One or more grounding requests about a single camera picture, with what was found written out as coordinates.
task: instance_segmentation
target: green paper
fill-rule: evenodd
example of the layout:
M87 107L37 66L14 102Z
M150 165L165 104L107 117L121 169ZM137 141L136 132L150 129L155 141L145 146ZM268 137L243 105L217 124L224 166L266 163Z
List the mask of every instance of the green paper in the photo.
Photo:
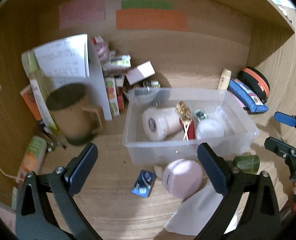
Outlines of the green paper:
M125 0L121 2L121 9L134 8L173 10L173 3L160 0Z

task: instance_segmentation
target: screw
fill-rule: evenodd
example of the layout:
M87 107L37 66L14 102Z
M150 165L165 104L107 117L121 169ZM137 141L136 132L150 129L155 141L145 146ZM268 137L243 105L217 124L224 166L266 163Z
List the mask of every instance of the screw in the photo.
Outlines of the screw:
M27 173L27 177L28 178L31 178L33 176L33 171L29 171L28 173Z
M264 177L269 177L269 173L268 173L267 171L262 171L262 175L263 175Z
M60 173L62 173L64 171L64 167L58 167L57 169L56 169L56 173L57 174L60 174Z
M233 173L239 173L239 172L240 172L240 169L239 169L238 167L232 167L232 168L231 168L231 171L232 171Z

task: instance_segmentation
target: clear plastic container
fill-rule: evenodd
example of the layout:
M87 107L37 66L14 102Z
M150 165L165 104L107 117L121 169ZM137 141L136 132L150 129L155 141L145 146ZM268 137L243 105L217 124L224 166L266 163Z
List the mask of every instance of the clear plastic container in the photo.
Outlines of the clear plastic container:
M144 111L151 106L175 107L180 100L184 101L191 112L200 109L209 119L221 123L225 130L224 136L204 141L183 141L182 130L167 136L165 141L150 141L144 131ZM207 142L218 156L240 155L249 149L258 135L259 129L248 113L226 90L138 88L130 95L123 145L128 148L133 164L157 164L170 163L180 158L196 159L198 145L203 142Z

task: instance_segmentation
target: pink round container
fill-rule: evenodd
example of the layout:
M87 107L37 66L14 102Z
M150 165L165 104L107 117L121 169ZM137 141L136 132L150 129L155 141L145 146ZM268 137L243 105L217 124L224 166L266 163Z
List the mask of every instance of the pink round container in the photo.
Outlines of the pink round container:
M202 169L195 161L179 159L165 168L162 184L167 192L179 199L194 194L202 182Z

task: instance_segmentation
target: white cloth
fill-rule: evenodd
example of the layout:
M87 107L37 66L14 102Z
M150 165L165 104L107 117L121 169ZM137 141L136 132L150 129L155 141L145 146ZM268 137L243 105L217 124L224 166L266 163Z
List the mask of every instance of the white cloth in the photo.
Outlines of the white cloth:
M216 193L210 180L206 186L181 204L164 228L168 232L196 236L207 224L219 206L223 196ZM237 214L233 216L225 233L237 227Z

